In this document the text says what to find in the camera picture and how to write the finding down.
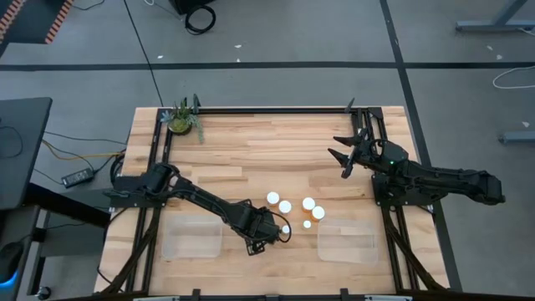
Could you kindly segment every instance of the gray floor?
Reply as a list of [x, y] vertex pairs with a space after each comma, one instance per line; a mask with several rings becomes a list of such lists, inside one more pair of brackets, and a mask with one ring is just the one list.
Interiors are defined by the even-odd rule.
[[[167, 1], [156, 1], [169, 7]], [[78, 0], [77, 4], [91, 2]], [[489, 18], [505, 2], [390, 0], [405, 61], [535, 61], [535, 37], [525, 33], [454, 30], [457, 19]], [[152, 63], [394, 61], [375, 0], [217, 0], [212, 5], [217, 11], [216, 27], [198, 37], [187, 34], [179, 18], [158, 7], [148, 7], [142, 0], [128, 3]], [[519, 17], [535, 19], [535, 1]], [[88, 12], [72, 11], [52, 45], [10, 44], [0, 58], [0, 64], [144, 61], [122, 2], [111, 0]], [[535, 296], [531, 282], [535, 238], [530, 235], [535, 228], [530, 191], [534, 148], [503, 146], [496, 140], [503, 131], [535, 126], [535, 102], [532, 89], [493, 88], [492, 79], [502, 71], [412, 69], [408, 73], [432, 162], [487, 169], [502, 179], [507, 195], [507, 203], [497, 207], [453, 196], [443, 202], [463, 288]], [[155, 78], [166, 105], [193, 93], [206, 106], [345, 105], [352, 97], [356, 105], [405, 104], [395, 69], [158, 70]], [[535, 71], [504, 82], [533, 84]], [[126, 139], [135, 107], [159, 104], [148, 71], [0, 72], [0, 99], [35, 96], [54, 100], [48, 130], [115, 140]], [[119, 145], [46, 139], [78, 153], [120, 150]], [[99, 166], [103, 161], [92, 163]], [[85, 168], [79, 161], [56, 161], [46, 148], [39, 152], [36, 167], [56, 180]], [[39, 174], [32, 181], [65, 191]], [[73, 190], [109, 186], [104, 172]], [[100, 237], [95, 237], [98, 244]], [[54, 288], [53, 298], [87, 294], [94, 285], [98, 261], [98, 253], [49, 261], [45, 278]]]

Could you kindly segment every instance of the wooden table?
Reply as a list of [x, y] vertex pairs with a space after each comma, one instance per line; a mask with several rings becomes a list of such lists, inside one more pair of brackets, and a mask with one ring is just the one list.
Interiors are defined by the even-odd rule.
[[[157, 108], [136, 110], [124, 175], [146, 171], [156, 111]], [[383, 107], [383, 112], [389, 140], [403, 146], [410, 158], [417, 160], [403, 107]], [[194, 288], [200, 288], [203, 295], [338, 294], [340, 288], [348, 288], [349, 293], [395, 291], [382, 217], [371, 188], [371, 172], [356, 166], [349, 179], [342, 179], [342, 169], [327, 152], [331, 147], [349, 153], [350, 148], [332, 139], [334, 135], [352, 135], [348, 115], [201, 115], [201, 122], [205, 143], [199, 144], [196, 130], [173, 138], [170, 163], [198, 186], [230, 202], [250, 198], [255, 207], [266, 206], [267, 193], [277, 191], [294, 207], [288, 215], [294, 225], [292, 240], [269, 245], [265, 253], [249, 257], [243, 239], [224, 226], [218, 258], [166, 261], [161, 256], [166, 216], [211, 214], [190, 202], [169, 200], [160, 219], [150, 295], [191, 295]], [[159, 147], [158, 158], [162, 149]], [[377, 235], [378, 263], [369, 266], [321, 261], [316, 248], [318, 224], [307, 231], [299, 226], [307, 219], [299, 209], [306, 196], [323, 206], [328, 217], [371, 222]], [[138, 211], [128, 209], [110, 226], [100, 263], [108, 278], [119, 272], [131, 253]], [[405, 219], [415, 255], [438, 283], [447, 286], [431, 215], [417, 207], [406, 207]], [[404, 285], [408, 287], [405, 260], [398, 254]], [[142, 258], [138, 265], [135, 290], [140, 288], [144, 261]], [[95, 290], [106, 285], [98, 278]]]

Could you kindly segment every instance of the transparent bin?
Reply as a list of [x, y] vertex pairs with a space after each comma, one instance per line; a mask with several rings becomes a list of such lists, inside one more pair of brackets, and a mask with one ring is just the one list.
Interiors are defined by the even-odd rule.
[[318, 256], [330, 262], [376, 264], [374, 226], [366, 221], [324, 218], [318, 226]]
[[217, 216], [167, 214], [161, 255], [164, 259], [216, 258], [221, 253], [223, 222]]

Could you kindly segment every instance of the white cable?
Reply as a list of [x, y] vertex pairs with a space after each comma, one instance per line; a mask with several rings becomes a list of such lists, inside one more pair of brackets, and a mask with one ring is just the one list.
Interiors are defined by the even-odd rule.
[[532, 84], [532, 85], [528, 85], [528, 86], [512, 86], [512, 87], [505, 87], [505, 86], [500, 86], [500, 85], [497, 85], [496, 84], [496, 81], [499, 80], [502, 76], [506, 75], [506, 74], [510, 74], [512, 72], [515, 72], [515, 71], [518, 71], [518, 70], [528, 70], [528, 69], [535, 69], [535, 66], [531, 66], [531, 67], [521, 67], [521, 68], [515, 68], [515, 69], [511, 69], [511, 70], [508, 70], [500, 75], [498, 75], [493, 81], [492, 81], [492, 85], [495, 87], [495, 88], [498, 88], [498, 89], [529, 89], [529, 88], [535, 88], [535, 84]]

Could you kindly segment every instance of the small succulent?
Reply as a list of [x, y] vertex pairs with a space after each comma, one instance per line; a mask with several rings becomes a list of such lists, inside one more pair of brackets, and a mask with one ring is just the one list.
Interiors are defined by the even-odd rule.
[[199, 117], [192, 113], [193, 109], [189, 108], [186, 104], [187, 98], [182, 100], [180, 107], [175, 103], [173, 110], [165, 111], [161, 115], [160, 121], [167, 123], [169, 128], [176, 133], [183, 133], [188, 130], [190, 126], [195, 126], [199, 135], [199, 141], [203, 143], [204, 129], [202, 123], [199, 120]]

